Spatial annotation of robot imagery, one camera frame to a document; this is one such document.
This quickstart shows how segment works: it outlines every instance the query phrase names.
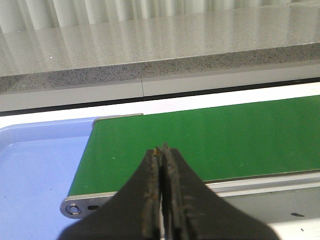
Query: green conveyor belt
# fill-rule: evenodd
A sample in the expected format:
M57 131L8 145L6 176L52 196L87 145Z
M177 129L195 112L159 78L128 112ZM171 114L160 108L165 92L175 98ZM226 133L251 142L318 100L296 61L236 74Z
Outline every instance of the green conveyor belt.
M317 170L320 95L99 120L68 195L118 191L164 142L204 181Z

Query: granite countertop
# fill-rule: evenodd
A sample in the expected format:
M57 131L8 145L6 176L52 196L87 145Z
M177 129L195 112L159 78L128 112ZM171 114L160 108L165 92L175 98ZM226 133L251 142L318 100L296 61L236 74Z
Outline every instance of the granite countertop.
M320 59L320 0L0 34L0 94Z

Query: blue plastic tray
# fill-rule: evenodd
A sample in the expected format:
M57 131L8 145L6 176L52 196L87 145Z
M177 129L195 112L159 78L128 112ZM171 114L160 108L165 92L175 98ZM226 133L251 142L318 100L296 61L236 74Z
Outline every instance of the blue plastic tray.
M54 240L76 221L59 207L95 118L0 129L0 239Z

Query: white curtain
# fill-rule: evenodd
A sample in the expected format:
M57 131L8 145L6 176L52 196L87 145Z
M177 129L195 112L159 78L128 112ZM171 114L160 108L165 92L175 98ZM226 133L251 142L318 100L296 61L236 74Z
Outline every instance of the white curtain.
M0 0L0 33L98 24L297 0Z

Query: speckled countertop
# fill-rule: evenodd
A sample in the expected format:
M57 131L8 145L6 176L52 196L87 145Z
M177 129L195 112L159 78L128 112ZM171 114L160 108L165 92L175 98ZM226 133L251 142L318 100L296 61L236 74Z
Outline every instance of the speckled countertop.
M0 94L320 59L320 0L0 34Z

